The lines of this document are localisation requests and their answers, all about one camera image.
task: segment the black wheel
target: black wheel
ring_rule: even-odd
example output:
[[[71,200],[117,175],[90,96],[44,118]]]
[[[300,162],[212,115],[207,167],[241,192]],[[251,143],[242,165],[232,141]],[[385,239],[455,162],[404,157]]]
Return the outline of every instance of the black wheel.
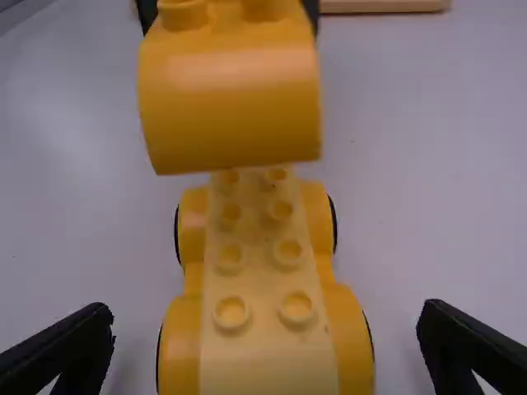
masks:
[[[320,0],[302,0],[305,12],[310,18],[311,27],[315,37],[319,33],[319,19],[320,19]]]
[[[333,199],[328,195],[329,207],[331,208],[331,219],[333,222],[333,253],[337,252],[338,244],[338,223],[337,223],[337,212],[335,211],[335,205]]]
[[[159,345],[161,344],[161,332],[163,331],[163,325],[159,328],[159,335],[157,336],[157,349],[156,349],[156,392],[159,393]]]
[[[135,0],[138,6],[139,21],[141,22],[142,33],[145,35],[157,16],[157,0]],[[302,0],[305,12],[310,18],[313,33],[319,32],[320,3],[319,0]]]
[[[366,327],[368,328],[368,336],[370,337],[370,346],[371,346],[371,356],[373,357],[373,362],[375,363],[375,348],[373,347],[373,337],[371,336],[370,323],[368,323],[368,318],[364,311],[362,311],[364,316],[364,321],[366,321]]]
[[[175,255],[178,257],[178,262],[181,266],[180,259],[180,237],[178,236],[178,219],[180,216],[180,206],[177,206],[175,209],[175,218],[174,218],[174,246],[175,246]]]

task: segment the yellow plastic toy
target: yellow plastic toy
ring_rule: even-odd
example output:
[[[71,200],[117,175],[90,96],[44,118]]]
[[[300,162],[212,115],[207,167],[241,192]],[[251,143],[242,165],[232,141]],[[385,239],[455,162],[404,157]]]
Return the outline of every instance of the yellow plastic toy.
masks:
[[[184,294],[158,346],[160,395],[372,394],[371,337],[333,276],[319,71],[297,0],[160,0],[139,105],[159,174],[217,170],[176,215]]]

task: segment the gray table surface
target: gray table surface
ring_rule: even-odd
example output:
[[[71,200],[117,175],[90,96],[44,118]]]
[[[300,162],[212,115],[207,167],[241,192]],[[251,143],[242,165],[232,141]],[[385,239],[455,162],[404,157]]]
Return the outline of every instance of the gray table surface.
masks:
[[[442,298],[527,342],[527,2],[324,19],[324,159],[338,279],[357,293],[377,393],[432,393],[415,324]],[[0,37],[0,350],[92,301],[114,311],[103,393],[154,393],[182,291],[182,191],[154,175],[126,0],[59,0]]]

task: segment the yellow toy vehicle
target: yellow toy vehicle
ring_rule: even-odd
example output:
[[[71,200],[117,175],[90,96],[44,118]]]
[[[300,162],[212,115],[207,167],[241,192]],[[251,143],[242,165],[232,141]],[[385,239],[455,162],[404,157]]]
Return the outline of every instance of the yellow toy vehicle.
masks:
[[[213,170],[176,214],[185,284],[159,394],[373,393],[365,317],[333,276],[333,204],[288,165],[321,154],[315,24],[299,0],[157,6],[138,70],[152,164]]]

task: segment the cream-colored block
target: cream-colored block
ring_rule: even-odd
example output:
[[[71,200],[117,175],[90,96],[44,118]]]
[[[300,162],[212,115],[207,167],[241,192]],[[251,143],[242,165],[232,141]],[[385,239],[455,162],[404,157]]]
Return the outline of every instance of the cream-colored block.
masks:
[[[320,0],[323,14],[442,12],[451,0]]]
[[[289,168],[228,170],[209,187],[203,395],[337,395],[305,208]]]

